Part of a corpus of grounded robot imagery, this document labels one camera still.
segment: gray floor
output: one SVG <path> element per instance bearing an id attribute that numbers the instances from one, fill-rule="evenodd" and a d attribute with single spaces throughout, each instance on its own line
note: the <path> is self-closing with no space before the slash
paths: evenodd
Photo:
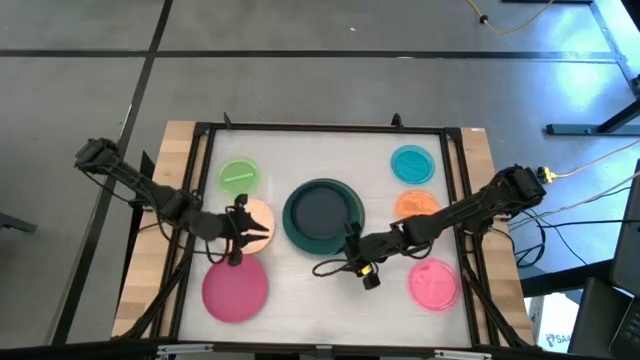
<path id="1" fill-rule="evenodd" d="M 538 5 L 477 1 L 510 28 Z M 621 5 L 599 1 L 630 65 L 640 72 L 640 35 Z M 0 48 L 146 49 L 160 0 L 0 0 Z M 590 10 L 554 5 L 539 21 L 498 37 L 476 25 L 464 0 L 176 0 L 163 49 L 358 49 L 608 51 Z M 0 58 L 0 211 L 40 225 L 34 236 L 0 232 L 0 347 L 48 341 L 97 187 L 73 169 L 88 137 L 117 138 L 141 59 Z M 159 59 L 129 145 L 137 164 L 155 159 L 167 120 L 484 127 L 496 167 L 515 162 L 572 169 L 631 139 L 551 138 L 549 122 L 598 123 L 633 100 L 615 64 L 414 59 Z M 640 148 L 547 188 L 540 211 L 580 200 L 629 176 Z M 625 194 L 550 218 L 617 218 Z M 130 211 L 112 202 L 72 341 L 110 334 Z M 562 228 L 576 252 L 611 257 L 618 226 Z M 539 241 L 513 232 L 517 247 Z M 549 233 L 539 271 L 579 265 Z"/>

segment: white cable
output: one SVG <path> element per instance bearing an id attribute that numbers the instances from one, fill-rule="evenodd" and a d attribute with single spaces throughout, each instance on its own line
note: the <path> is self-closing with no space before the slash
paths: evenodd
<path id="1" fill-rule="evenodd" d="M 591 165 L 593 165 L 593 164 L 597 163 L 598 161 L 600 161 L 600 160 L 602 160 L 602 159 L 605 159 L 605 158 L 607 158 L 607 157 L 609 157 L 609 156 L 611 156 L 611 155 L 613 155 L 613 154 L 615 154 L 615 153 L 618 153 L 618 152 L 620 152 L 620 151 L 622 151 L 622 150 L 626 150 L 626 149 L 628 149 L 628 148 L 632 147 L 633 145 L 635 145 L 635 144 L 637 144 L 637 143 L 640 143 L 640 140 L 636 140 L 636 141 L 632 142 L 632 143 L 631 143 L 631 144 L 629 144 L 629 145 L 625 145 L 625 146 L 621 147 L 620 149 L 617 149 L 617 150 L 614 150 L 614 151 L 612 151 L 612 152 L 610 152 L 610 153 L 608 153 L 608 154 L 602 155 L 602 156 L 600 156 L 599 158 L 597 158 L 597 159 L 595 159 L 595 160 L 593 160 L 593 161 L 591 161 L 591 162 L 588 162 L 588 163 L 586 163 L 586 164 L 584 164 L 584 165 L 580 166 L 579 168 L 577 168 L 577 169 L 575 169 L 575 170 L 573 170 L 573 171 L 571 171 L 571 172 L 569 172 L 569 173 L 566 173 L 566 174 L 555 174 L 555 176 L 554 176 L 554 177 L 559 177 L 559 178 L 561 178 L 561 177 L 569 177 L 569 176 L 571 176 L 571 175 L 574 175 L 574 174 L 576 174 L 576 173 L 578 173 L 578 172 L 580 172 L 580 171 L 582 171 L 582 170 L 584 170 L 584 169 L 588 168 L 589 166 L 591 166 Z"/>
<path id="2" fill-rule="evenodd" d="M 615 189 L 619 188 L 620 186 L 624 185 L 626 182 L 628 182 L 628 181 L 632 180 L 633 178 L 635 178 L 635 177 L 636 177 L 636 176 L 638 176 L 638 175 L 640 175 L 640 171 L 638 171 L 637 173 L 635 173 L 635 174 L 631 175 L 630 177 L 628 177 L 628 178 L 624 179 L 623 181 L 619 182 L 618 184 L 616 184 L 616 185 L 614 185 L 614 186 L 610 187 L 609 189 L 607 189 L 607 190 L 605 190 L 605 191 L 603 191 L 603 192 L 601 192 L 601 193 L 599 193 L 599 194 L 597 194 L 597 195 L 594 195 L 594 196 L 592 196 L 592 197 L 590 197 L 590 198 L 588 198 L 588 199 L 586 199 L 586 200 L 582 200 L 582 201 L 580 201 L 580 202 L 577 202 L 577 203 L 575 203 L 575 204 L 573 204 L 573 205 L 564 206 L 564 207 L 561 207 L 561 208 L 560 208 L 560 209 L 558 209 L 558 210 L 551 211 L 551 212 L 547 212 L 547 213 L 544 213 L 544 214 L 540 214 L 540 215 L 538 215 L 538 216 L 534 216 L 533 218 L 529 219 L 528 221 L 525 221 L 525 222 L 523 222 L 523 223 L 521 223 L 521 224 L 518 224 L 516 227 L 514 227 L 514 228 L 512 228 L 512 229 L 509 229 L 509 231 L 514 231 L 514 230 L 516 230 L 516 229 L 519 229 L 519 228 L 521 228 L 521 227 L 523 227 L 523 226 L 527 225 L 528 223 L 530 223 L 530 222 L 532 222 L 532 221 L 535 221 L 535 220 L 537 220 L 537 219 L 542 219 L 542 218 L 544 218 L 544 217 L 547 217 L 547 216 L 550 216 L 550 215 L 554 215 L 554 214 L 557 214 L 557 213 L 560 213 L 560 212 L 563 212 L 563 211 L 566 211 L 566 210 L 569 210 L 569 209 L 573 209 L 573 208 L 575 208 L 575 207 L 577 207 L 577 206 L 580 206 L 580 205 L 582 205 L 582 204 L 588 203 L 589 201 L 592 201 L 593 199 L 596 199 L 596 198 L 598 198 L 598 197 L 600 197 L 600 196 L 602 196 L 602 195 L 604 195 L 604 194 L 607 194 L 607 193 L 609 193 L 609 192 L 611 192 L 611 191 L 613 191 L 613 190 L 615 190 Z"/>

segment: orange plate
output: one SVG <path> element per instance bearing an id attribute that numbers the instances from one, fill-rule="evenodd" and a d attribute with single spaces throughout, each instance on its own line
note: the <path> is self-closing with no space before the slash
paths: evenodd
<path id="1" fill-rule="evenodd" d="M 271 239 L 273 239 L 273 234 L 276 230 L 276 222 L 274 220 L 275 218 L 273 217 L 273 211 L 271 211 L 269 205 L 267 205 L 262 200 L 249 198 L 249 201 L 247 202 L 247 205 L 245 205 L 245 208 L 247 209 L 247 212 L 251 213 L 251 217 L 253 218 L 253 220 L 269 229 L 268 232 L 256 230 L 248 231 L 250 234 L 262 234 L 268 236 L 268 238 L 264 240 L 250 242 L 249 244 L 247 244 L 247 246 L 242 248 L 243 254 L 253 254 L 264 249 L 264 247 L 269 244 Z"/>
<path id="2" fill-rule="evenodd" d="M 411 190 L 402 193 L 394 207 L 396 218 L 404 219 L 413 215 L 431 215 L 440 210 L 438 200 L 430 193 L 422 190 Z"/>

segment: table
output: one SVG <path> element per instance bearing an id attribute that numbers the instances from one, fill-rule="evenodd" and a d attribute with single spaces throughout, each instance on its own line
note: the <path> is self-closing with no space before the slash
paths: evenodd
<path id="1" fill-rule="evenodd" d="M 194 126 L 195 122 L 191 121 L 169 121 L 167 123 L 153 177 L 154 181 L 176 188 L 181 187 Z M 462 136 L 470 183 L 475 192 L 486 185 L 495 173 L 487 135 L 484 129 L 464 128 Z M 456 193 L 458 197 L 462 197 L 461 175 L 457 170 L 458 159 L 453 144 L 450 146 L 452 165 L 456 169 L 454 170 Z M 196 159 L 194 185 L 198 178 L 197 174 L 201 162 L 201 159 Z M 141 226 L 155 222 L 156 218 L 153 214 L 145 214 Z M 508 231 L 506 225 L 502 223 L 497 222 L 496 227 Z M 118 305 L 112 335 L 120 335 L 128 330 L 153 300 L 159 289 L 167 250 L 168 242 L 162 237 L 157 227 L 142 231 L 138 235 Z M 484 238 L 483 251 L 494 302 L 518 334 L 524 340 L 532 343 L 530 323 L 524 306 L 520 279 L 510 241 L 503 235 L 489 233 Z M 484 311 L 481 303 L 477 299 L 475 300 L 480 340 L 482 343 L 489 343 Z M 173 297 L 167 301 L 160 335 L 168 334 L 173 301 Z"/>

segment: floor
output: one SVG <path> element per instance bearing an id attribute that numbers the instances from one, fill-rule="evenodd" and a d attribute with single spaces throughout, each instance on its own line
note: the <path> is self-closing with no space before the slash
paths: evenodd
<path id="1" fill-rule="evenodd" d="M 541 5 L 477 0 L 496 27 L 512 28 Z M 164 0 L 0 0 L 0 49 L 147 50 Z M 520 32 L 497 36 L 463 0 L 175 0 L 160 50 L 610 51 L 610 32 L 640 73 L 640 35 L 621 4 L 598 0 L 603 32 L 586 5 L 553 5 Z M 631 141 L 549 137 L 551 122 L 599 123 L 634 96 L 619 66 L 600 60 L 397 58 L 158 58 L 134 94 L 141 57 L 19 57 L 0 50 L 0 212 L 37 223 L 0 232 L 0 347 L 47 343 L 96 207 L 98 187 L 73 169 L 89 137 L 117 139 L 133 125 L 126 160 L 153 159 L 167 120 L 387 124 L 487 129 L 497 168 L 513 163 L 564 172 Z M 135 117 L 124 124 L 127 114 Z M 559 208 L 633 172 L 640 147 L 554 182 L 540 211 Z M 116 191 L 129 195 L 120 187 Z M 625 194 L 549 218 L 620 218 Z M 110 335 L 130 210 L 112 201 L 69 340 Z M 565 227 L 585 261 L 610 258 L 616 225 Z M 580 264 L 555 233 L 537 267 Z M 515 230 L 517 248 L 539 241 Z"/>

